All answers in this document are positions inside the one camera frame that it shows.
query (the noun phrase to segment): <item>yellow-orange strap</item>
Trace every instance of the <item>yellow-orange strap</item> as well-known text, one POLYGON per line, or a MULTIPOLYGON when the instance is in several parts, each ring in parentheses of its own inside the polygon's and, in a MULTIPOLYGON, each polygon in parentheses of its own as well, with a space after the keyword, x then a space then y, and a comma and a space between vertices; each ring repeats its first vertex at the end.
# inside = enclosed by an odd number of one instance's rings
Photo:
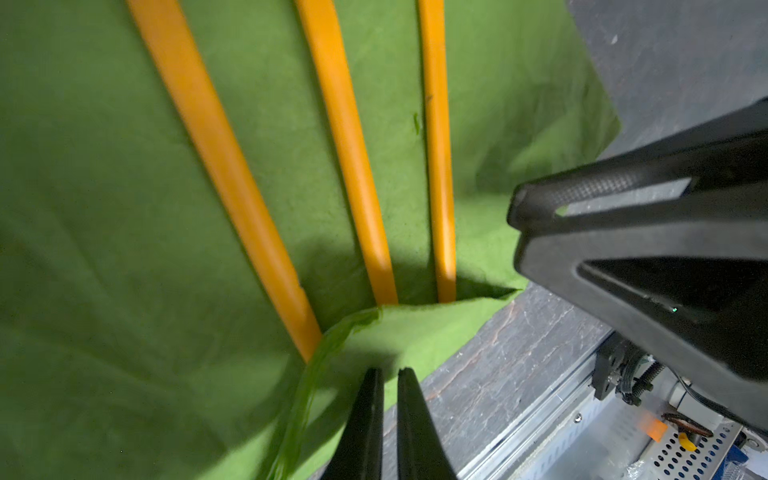
POLYGON ((332 0, 296 0, 296 7, 323 91, 373 296, 379 305, 395 305, 395 276, 336 9, 332 0))
POLYGON ((127 3, 264 289, 304 361, 309 361, 322 333, 181 7, 177 0, 127 3))
POLYGON ((429 207, 438 301, 456 300, 456 231, 453 216, 451 127, 445 64, 443 0, 419 0, 429 159, 429 207))

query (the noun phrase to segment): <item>gray table surface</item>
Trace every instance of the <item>gray table surface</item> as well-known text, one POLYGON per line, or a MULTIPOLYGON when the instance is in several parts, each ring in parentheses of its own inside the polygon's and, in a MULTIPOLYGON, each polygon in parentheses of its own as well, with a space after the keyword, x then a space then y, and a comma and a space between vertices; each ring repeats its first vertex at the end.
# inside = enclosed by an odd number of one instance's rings
MULTIPOLYGON (((623 124, 610 157, 768 96, 768 0, 568 0, 623 124)), ((669 195, 667 188, 648 195, 669 195)), ((538 285, 424 382, 460 471, 610 329, 538 285)), ((383 478, 397 478, 395 409, 383 478)))

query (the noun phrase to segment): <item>black cable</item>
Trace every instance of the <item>black cable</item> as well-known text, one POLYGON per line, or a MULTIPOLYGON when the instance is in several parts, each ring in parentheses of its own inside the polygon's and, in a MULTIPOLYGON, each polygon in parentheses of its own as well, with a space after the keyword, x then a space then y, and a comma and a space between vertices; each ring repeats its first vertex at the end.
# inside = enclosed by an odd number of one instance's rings
POLYGON ((764 430, 761 428, 758 428, 754 425, 751 425, 747 420, 742 419, 735 413, 731 412, 726 407, 722 406, 720 403, 714 402, 713 400, 708 399, 707 397, 701 395, 699 392, 694 390, 690 385, 685 383, 683 381, 683 377, 680 376, 679 373, 675 372, 674 370, 670 369, 672 373, 677 377, 677 380, 680 381, 680 383, 683 384, 683 388, 685 389, 686 393, 694 398, 697 402, 699 402, 701 405, 707 407, 708 409, 712 410, 713 412, 722 415, 726 417, 727 419, 731 419, 734 422, 740 423, 741 425, 744 425, 746 427, 749 427, 754 432, 760 433, 763 436, 768 436, 768 430, 764 430))

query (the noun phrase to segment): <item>green fabric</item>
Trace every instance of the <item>green fabric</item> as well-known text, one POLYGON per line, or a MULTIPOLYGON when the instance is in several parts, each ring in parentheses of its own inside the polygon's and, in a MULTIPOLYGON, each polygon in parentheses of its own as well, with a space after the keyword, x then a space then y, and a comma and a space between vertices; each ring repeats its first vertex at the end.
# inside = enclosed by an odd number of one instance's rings
POLYGON ((124 3, 6 2, 0 478, 306 477, 333 451, 366 367, 423 378, 525 286, 505 224, 514 186, 592 161, 618 129, 560 0, 449 0, 465 301, 429 306, 416 2, 337 0, 399 297, 422 305, 365 310, 293 4, 183 7, 326 337, 305 368, 124 3))

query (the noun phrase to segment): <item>orange stick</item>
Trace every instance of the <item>orange stick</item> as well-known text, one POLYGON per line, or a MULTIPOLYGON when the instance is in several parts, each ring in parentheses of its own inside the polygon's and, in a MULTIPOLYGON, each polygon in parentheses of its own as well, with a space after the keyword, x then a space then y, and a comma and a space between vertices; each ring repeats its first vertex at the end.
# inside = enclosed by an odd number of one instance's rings
POLYGON ((296 0, 296 7, 323 91, 373 296, 379 305, 395 305, 395 276, 336 9, 333 0, 296 0))
POLYGON ((456 300, 456 230, 453 216, 451 126, 448 116, 448 73, 445 64, 444 0, 419 0, 424 61, 424 98, 429 159, 429 209, 435 249, 437 296, 456 300))
POLYGON ((177 0, 127 0, 267 295, 308 362, 322 337, 177 0))

